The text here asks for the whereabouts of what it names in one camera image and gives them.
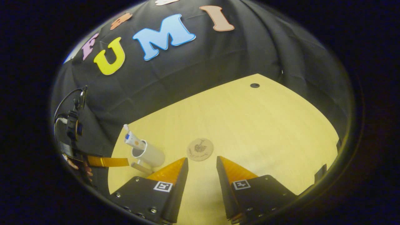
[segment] black fabric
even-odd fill
[[[213,21],[199,9],[204,5],[221,6],[235,29],[213,30]],[[132,18],[110,30],[112,22],[126,12]],[[196,39],[180,46],[169,44],[167,50],[144,61],[142,47],[132,37],[144,28],[159,30],[161,21],[173,14],[182,14],[182,23]],[[125,62],[106,76],[93,59],[106,49],[107,60],[115,61],[107,46],[117,37],[122,38]],[[267,6],[247,0],[185,0],[162,7],[144,2],[111,18],[99,30],[92,48],[85,60],[80,50],[62,66],[51,99],[53,114],[71,90],[88,85],[86,107],[80,118],[84,131],[78,147],[89,153],[110,157],[123,124],[255,73],[298,93],[328,118],[340,139],[345,135],[352,97],[344,69],[306,30]],[[72,108],[72,99],[59,113]]]

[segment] light wood tabletop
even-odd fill
[[[314,174],[337,156],[338,134],[304,98],[260,74],[247,76],[176,102],[129,124],[140,139],[165,153],[162,166],[187,157],[188,145],[206,138],[214,152],[204,161],[189,159],[189,172],[177,224],[230,224],[216,170],[223,156],[258,176],[271,175],[298,195],[314,184]],[[131,147],[121,133],[113,158],[128,158]],[[110,167],[110,194],[134,176],[132,167]]]

